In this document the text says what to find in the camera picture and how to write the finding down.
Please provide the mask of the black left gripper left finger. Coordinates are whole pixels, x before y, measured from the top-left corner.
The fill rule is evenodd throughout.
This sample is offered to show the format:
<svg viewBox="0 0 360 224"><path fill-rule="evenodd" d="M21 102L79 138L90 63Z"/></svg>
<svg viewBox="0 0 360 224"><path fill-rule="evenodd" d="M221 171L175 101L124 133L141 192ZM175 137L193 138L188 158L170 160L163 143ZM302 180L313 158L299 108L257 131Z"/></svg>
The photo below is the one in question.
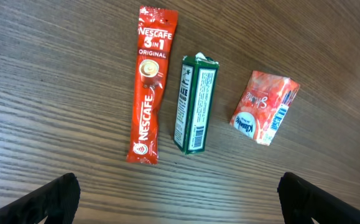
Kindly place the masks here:
<svg viewBox="0 0 360 224"><path fill-rule="evenodd" d="M71 224L80 192L76 176L67 173L0 208L0 224Z"/></svg>

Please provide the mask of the red candy bar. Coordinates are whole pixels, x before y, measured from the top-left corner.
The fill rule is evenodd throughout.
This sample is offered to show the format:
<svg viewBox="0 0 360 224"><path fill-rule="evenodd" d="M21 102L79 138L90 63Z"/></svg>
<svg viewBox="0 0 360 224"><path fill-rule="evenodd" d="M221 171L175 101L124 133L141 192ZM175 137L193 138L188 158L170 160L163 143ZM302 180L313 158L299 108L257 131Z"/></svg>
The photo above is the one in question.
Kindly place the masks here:
<svg viewBox="0 0 360 224"><path fill-rule="evenodd" d="M126 157L130 163L158 163L158 113L177 22L176 10L149 6L139 9L131 138Z"/></svg>

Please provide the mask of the dark green gum pack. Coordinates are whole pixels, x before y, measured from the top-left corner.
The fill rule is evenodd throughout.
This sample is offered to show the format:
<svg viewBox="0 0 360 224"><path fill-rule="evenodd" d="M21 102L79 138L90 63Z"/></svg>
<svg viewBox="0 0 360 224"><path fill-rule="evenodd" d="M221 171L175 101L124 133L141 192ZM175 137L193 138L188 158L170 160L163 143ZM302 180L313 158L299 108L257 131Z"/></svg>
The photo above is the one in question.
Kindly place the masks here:
<svg viewBox="0 0 360 224"><path fill-rule="evenodd" d="M184 56L173 140L184 154L205 151L219 62L199 52Z"/></svg>

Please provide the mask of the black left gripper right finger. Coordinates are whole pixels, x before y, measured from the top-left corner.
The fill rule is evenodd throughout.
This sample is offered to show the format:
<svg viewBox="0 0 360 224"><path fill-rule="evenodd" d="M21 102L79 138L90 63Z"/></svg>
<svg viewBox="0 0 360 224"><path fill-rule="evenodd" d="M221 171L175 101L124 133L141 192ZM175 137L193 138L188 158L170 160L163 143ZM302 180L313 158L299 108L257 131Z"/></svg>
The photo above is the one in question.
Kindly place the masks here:
<svg viewBox="0 0 360 224"><path fill-rule="evenodd" d="M285 223L360 224L360 210L286 172L277 188Z"/></svg>

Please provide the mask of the small orange white box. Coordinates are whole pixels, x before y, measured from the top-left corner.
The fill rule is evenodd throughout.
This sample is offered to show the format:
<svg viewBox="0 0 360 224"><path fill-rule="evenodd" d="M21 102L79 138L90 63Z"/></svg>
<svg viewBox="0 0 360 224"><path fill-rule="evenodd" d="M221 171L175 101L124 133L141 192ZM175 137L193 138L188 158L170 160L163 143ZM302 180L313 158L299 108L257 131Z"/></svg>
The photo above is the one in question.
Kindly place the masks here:
<svg viewBox="0 0 360 224"><path fill-rule="evenodd" d="M291 78L254 70L230 125L256 143L270 145L299 88Z"/></svg>

